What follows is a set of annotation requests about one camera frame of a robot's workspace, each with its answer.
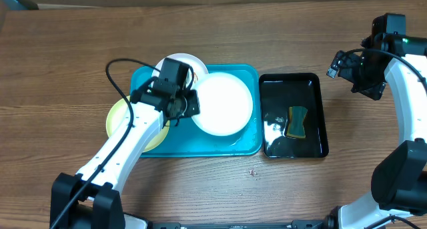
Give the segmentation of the white plate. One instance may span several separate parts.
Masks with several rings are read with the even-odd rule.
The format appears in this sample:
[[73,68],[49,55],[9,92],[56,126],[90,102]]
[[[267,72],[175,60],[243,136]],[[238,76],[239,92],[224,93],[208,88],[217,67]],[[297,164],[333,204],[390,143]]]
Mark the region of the white plate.
[[254,103],[247,85],[238,77],[224,72],[210,73],[200,79],[194,89],[199,113],[191,118],[204,132],[230,136],[249,122]]
[[[190,55],[190,54],[187,54],[187,53],[174,53],[174,54],[168,55],[167,57],[170,58],[170,59],[174,59],[174,60],[177,60],[177,61],[184,62],[184,63],[190,65],[193,68],[194,79],[193,79],[193,83],[191,85],[191,88],[194,87],[194,85],[197,83],[197,81],[200,78],[205,77],[209,73],[208,70],[207,70],[207,67],[205,66],[205,64],[199,58],[197,58],[194,55]],[[161,67],[162,67],[162,65],[163,65],[163,61],[164,61],[164,58],[160,62],[157,63],[157,65],[155,66],[155,68],[157,68],[157,69],[160,70]],[[151,76],[152,77],[153,76],[158,77],[158,75],[159,75],[159,72],[155,70],[152,73]],[[191,77],[192,77],[191,71],[188,70],[187,77],[186,77],[186,80],[185,80],[187,87],[190,85]]]

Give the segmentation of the green yellow sponge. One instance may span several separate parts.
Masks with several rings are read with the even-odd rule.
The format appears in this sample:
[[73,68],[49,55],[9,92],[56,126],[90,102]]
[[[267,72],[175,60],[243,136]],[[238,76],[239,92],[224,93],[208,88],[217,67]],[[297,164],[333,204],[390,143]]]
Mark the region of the green yellow sponge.
[[308,110],[303,106],[289,107],[288,128],[286,136],[289,138],[303,139],[306,137],[304,120]]

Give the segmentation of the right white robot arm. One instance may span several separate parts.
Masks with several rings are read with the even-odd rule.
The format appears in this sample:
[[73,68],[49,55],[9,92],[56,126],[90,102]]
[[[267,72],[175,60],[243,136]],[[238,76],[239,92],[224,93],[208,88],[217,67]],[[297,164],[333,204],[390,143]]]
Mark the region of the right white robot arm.
[[376,166],[370,191],[326,216],[324,228],[384,228],[426,214],[426,39],[375,33],[359,49],[337,52],[327,72],[352,82],[353,92],[380,99],[389,85],[399,145]]

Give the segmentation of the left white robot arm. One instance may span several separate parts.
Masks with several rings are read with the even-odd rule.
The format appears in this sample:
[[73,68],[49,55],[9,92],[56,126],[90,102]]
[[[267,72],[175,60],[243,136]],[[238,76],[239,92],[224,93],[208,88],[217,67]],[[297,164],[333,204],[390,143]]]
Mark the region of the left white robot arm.
[[122,122],[76,175],[52,186],[50,228],[148,228],[123,211],[121,192],[148,143],[169,120],[198,114],[197,93],[182,79],[148,79],[129,97]]

